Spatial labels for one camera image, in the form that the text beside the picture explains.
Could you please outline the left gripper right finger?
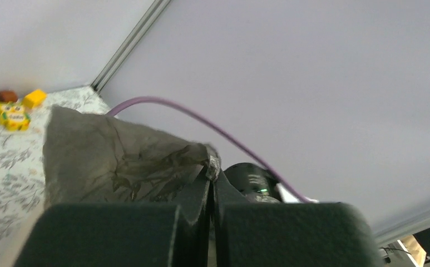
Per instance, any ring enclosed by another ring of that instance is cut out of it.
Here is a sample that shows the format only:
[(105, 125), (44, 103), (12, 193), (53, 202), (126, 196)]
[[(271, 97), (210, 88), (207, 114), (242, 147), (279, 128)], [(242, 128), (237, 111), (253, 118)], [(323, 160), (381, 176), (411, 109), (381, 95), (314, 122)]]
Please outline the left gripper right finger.
[(218, 266), (384, 265), (352, 205), (250, 202), (223, 173), (212, 186)]

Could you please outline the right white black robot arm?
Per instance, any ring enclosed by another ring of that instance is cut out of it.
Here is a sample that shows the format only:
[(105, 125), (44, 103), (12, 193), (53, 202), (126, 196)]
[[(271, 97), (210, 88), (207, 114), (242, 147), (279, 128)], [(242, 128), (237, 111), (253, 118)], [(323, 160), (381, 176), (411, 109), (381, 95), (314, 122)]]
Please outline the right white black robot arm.
[(258, 165), (238, 163), (225, 169), (224, 174), (233, 187), (250, 202), (284, 202), (278, 189), (278, 179)]

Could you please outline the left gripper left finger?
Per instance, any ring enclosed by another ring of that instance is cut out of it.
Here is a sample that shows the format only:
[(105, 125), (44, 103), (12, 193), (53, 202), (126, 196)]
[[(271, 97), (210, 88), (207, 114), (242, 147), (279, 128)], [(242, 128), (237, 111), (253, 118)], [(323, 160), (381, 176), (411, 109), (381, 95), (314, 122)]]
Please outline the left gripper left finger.
[(53, 206), (15, 266), (206, 266), (210, 194), (201, 170), (171, 202)]

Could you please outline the dark trash bag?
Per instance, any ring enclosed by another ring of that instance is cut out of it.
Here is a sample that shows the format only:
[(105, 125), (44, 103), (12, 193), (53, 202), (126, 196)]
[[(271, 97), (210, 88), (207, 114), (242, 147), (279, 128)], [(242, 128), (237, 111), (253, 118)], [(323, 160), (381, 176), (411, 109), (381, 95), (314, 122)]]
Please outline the dark trash bag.
[(217, 179), (218, 152), (146, 125), (52, 106), (43, 144), (43, 205), (169, 202), (202, 171)]

